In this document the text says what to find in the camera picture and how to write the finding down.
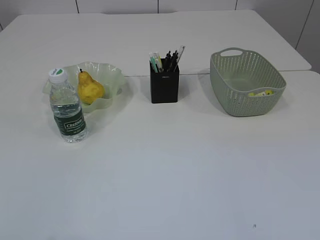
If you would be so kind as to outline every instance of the wavy glass bowl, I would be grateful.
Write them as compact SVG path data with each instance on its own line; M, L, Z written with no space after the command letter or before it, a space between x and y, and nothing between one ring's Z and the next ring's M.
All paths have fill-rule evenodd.
M121 92L121 86L125 84L125 77L121 70L108 63L82 62L77 65L63 67L68 74L68 81L77 90L78 74L80 69L88 72L91 77L101 83L104 87L105 95L97 98L92 104L82 102L82 110L90 113L96 109L106 109L112 105L113 99ZM47 81L42 92L50 94L51 83Z

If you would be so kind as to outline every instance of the basket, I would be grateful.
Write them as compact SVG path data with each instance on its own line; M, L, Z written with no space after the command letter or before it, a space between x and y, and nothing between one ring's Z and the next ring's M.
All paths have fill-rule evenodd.
M228 51L239 51L241 54L222 56ZM275 67L259 53L235 47L212 54L210 80L224 110L235 117L268 113L287 85Z

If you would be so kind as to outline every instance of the pen holder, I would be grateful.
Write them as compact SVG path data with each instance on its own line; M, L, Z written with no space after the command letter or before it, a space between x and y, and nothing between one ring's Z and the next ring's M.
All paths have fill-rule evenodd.
M178 102L179 66L175 71L155 72L150 63L150 91L153 104Z

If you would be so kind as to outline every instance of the pear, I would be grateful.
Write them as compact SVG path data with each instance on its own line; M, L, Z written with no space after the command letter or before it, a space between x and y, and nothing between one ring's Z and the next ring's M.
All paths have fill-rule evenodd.
M80 69L78 80L78 95L83 103L92 104L96 99L104 96L104 86L94 80L86 71Z

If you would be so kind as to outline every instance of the white bottle cap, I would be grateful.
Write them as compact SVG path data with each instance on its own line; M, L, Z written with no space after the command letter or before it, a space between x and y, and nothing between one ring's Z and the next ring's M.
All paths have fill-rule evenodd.
M62 68L54 68L49 71L49 80L53 84L63 83L68 79L67 72Z

